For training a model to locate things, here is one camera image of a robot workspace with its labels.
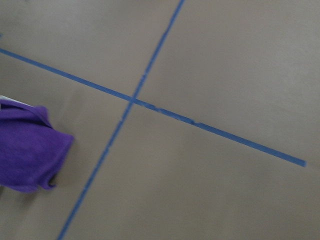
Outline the purple towel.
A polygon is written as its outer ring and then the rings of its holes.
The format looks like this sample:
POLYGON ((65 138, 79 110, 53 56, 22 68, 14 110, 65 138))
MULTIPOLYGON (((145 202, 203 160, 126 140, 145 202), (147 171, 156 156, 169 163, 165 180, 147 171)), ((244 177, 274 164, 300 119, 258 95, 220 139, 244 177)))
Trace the purple towel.
POLYGON ((0 185, 23 193, 55 187, 74 137, 55 130, 44 106, 0 98, 0 185))

